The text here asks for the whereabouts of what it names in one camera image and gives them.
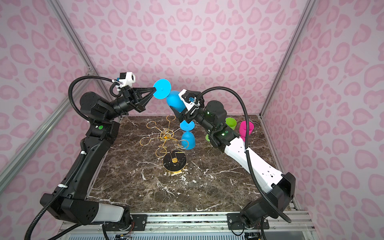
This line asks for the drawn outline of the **blue wine glass front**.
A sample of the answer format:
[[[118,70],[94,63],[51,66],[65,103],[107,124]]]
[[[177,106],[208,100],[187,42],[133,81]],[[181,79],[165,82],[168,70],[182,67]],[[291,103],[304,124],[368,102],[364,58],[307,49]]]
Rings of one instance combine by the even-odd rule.
[[[160,79],[155,82],[154,88],[156,89],[154,97],[158,100],[166,99],[168,106],[173,107],[179,113],[182,112],[186,106],[179,97],[178,91],[172,91],[171,83],[166,79]]]

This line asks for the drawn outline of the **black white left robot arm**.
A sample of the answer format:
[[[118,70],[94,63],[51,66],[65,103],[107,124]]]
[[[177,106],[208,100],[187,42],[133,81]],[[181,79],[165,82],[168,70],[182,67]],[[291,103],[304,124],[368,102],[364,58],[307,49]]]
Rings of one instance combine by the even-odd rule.
[[[87,198],[103,159],[118,136],[120,123],[115,118],[131,110],[144,111],[155,92],[154,87],[126,86],[122,95],[112,102],[94,92],[82,95],[81,113],[89,117],[90,128],[80,141],[81,152],[54,192],[44,194],[40,200],[41,205],[46,205],[58,196],[48,207],[54,218],[80,225],[111,223],[121,229],[131,226],[129,208],[92,202]]]

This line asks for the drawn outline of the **green wine glass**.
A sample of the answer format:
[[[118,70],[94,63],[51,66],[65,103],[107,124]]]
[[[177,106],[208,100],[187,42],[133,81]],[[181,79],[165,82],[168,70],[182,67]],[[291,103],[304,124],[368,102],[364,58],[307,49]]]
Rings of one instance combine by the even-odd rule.
[[[215,139],[215,143],[218,146],[229,146],[233,139],[240,137],[240,134],[235,131],[236,126],[237,121],[235,119],[226,118],[223,123],[219,123],[211,129],[208,129],[206,140],[211,142],[211,139]]]

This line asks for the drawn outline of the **blue wine glass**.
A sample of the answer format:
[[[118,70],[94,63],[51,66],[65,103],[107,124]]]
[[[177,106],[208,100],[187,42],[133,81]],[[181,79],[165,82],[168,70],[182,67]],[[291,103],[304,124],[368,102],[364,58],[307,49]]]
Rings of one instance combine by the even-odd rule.
[[[185,150],[191,150],[196,146],[196,138],[192,133],[192,130],[195,128],[195,123],[191,121],[187,123],[185,120],[180,123],[181,130],[184,131],[181,137],[181,144]]]
[[[179,97],[178,91],[172,91],[171,83],[166,79],[160,79],[155,82],[154,88],[156,89],[154,97],[158,100],[166,99],[168,106],[173,107],[179,113],[182,112],[186,106]]]

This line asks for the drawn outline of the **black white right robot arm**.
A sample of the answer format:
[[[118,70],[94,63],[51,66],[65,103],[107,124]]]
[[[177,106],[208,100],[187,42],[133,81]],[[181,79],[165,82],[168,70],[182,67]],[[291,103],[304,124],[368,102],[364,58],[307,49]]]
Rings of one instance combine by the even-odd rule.
[[[204,95],[219,90],[232,94],[239,101],[246,121],[244,138],[226,124],[227,112],[221,102],[205,103]],[[250,148],[250,120],[239,94],[227,87],[212,87],[203,92],[182,90],[168,105],[181,122],[196,122],[203,127],[211,145],[239,163],[251,175],[261,196],[240,211],[245,228],[260,225],[266,217],[292,222],[284,210],[294,198],[296,178],[291,173],[284,174],[272,167]]]

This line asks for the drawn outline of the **pink wine glass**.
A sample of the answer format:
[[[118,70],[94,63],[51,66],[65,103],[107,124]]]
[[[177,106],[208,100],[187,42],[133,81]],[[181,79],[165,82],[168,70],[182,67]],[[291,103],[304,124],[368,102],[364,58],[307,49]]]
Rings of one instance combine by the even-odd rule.
[[[239,133],[243,141],[246,140],[246,130],[247,130],[247,122],[242,121],[239,127]],[[249,135],[253,132],[254,130],[254,124],[252,122],[249,122]]]

